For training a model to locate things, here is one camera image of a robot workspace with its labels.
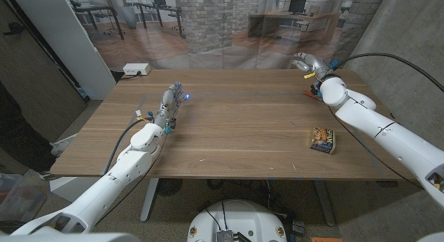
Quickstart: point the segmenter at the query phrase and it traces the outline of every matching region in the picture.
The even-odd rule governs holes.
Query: blue component
[[[333,60],[333,62],[331,63],[330,67],[333,68],[335,66],[337,66],[339,64],[338,60]]]

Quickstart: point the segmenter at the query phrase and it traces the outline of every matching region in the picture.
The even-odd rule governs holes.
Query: desk
[[[160,17],[159,10],[168,10],[170,12],[175,12],[176,13],[176,18],[178,19],[179,36],[181,38],[185,38],[185,34],[182,33],[182,24],[180,23],[180,13],[182,12],[180,9],[173,8],[173,7],[169,8],[169,7],[164,7],[164,6],[157,6],[157,5],[154,5],[154,4],[150,5],[150,4],[147,4],[147,3],[137,3],[137,2],[134,2],[134,3],[128,2],[128,5],[129,6],[137,6],[140,9],[140,13],[141,13],[141,16],[142,16],[142,21],[144,23],[144,27],[145,28],[146,28],[146,22],[145,22],[145,16],[144,16],[144,11],[142,9],[142,6],[144,6],[145,8],[148,7],[148,8],[156,9],[156,11],[157,11],[157,18],[159,19],[160,26],[163,26],[163,24],[162,24],[162,18]]]
[[[259,12],[248,15],[248,36],[261,36],[274,33],[280,26],[281,19],[301,19],[309,23],[328,19],[327,28],[321,39],[322,44],[330,42],[333,38],[334,29],[338,24],[341,12],[329,12],[322,15],[293,15],[291,12],[282,12],[280,9],[270,10],[268,12]]]
[[[347,86],[390,116],[353,71],[338,70]],[[399,180],[341,126],[327,106],[303,94],[314,78],[295,69],[154,70],[121,81],[102,102],[51,172],[59,176],[99,177],[121,133],[140,109],[156,112],[162,93],[182,82],[190,100],[180,106],[176,129],[166,138],[150,180],[141,220],[148,219],[158,178],[315,180],[327,224],[334,224],[320,180]],[[128,132],[118,155],[143,124]],[[312,126],[336,131],[333,155],[308,148]],[[355,131],[374,154],[406,178],[400,163],[371,138]]]
[[[91,2],[90,6],[85,6],[85,7],[82,7],[82,6],[76,7],[76,6],[74,6],[73,10],[75,12],[87,12],[89,18],[91,19],[92,25],[94,26],[94,28],[96,30],[97,30],[96,21],[94,21],[94,16],[92,15],[91,11],[92,10],[110,10],[111,13],[112,13],[112,16],[114,17],[114,21],[116,22],[117,30],[119,31],[120,38],[123,39],[123,40],[125,39],[123,37],[122,30],[120,29],[119,20],[117,20],[117,12],[116,12],[116,10],[113,7],[105,5],[103,3]]]

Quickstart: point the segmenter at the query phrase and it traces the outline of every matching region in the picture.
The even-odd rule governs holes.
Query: printed backdrop
[[[328,60],[352,1],[70,0],[116,71],[128,62],[156,69],[279,69],[290,67],[297,52]]]

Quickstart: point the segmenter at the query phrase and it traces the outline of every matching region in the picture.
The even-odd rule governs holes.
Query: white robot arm
[[[89,232],[133,180],[147,173],[160,154],[166,134],[175,125],[182,85],[176,82],[162,96],[153,123],[147,123],[131,137],[130,145],[118,156],[116,164],[72,204],[28,222],[11,235]]]
[[[375,112],[376,104],[367,96],[347,89],[341,78],[329,74],[331,69],[310,54],[297,53],[293,63],[303,71],[315,73],[322,82],[323,101],[338,109],[342,121],[372,137],[397,161],[406,166],[424,189],[444,209],[444,151]]]

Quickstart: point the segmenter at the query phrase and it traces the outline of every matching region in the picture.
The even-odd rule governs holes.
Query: brick pillar
[[[233,0],[181,0],[187,47],[202,53],[231,46]]]
[[[248,27],[248,14],[257,13],[259,0],[233,1],[233,31],[245,31]]]
[[[353,0],[332,59],[350,57],[382,0]]]

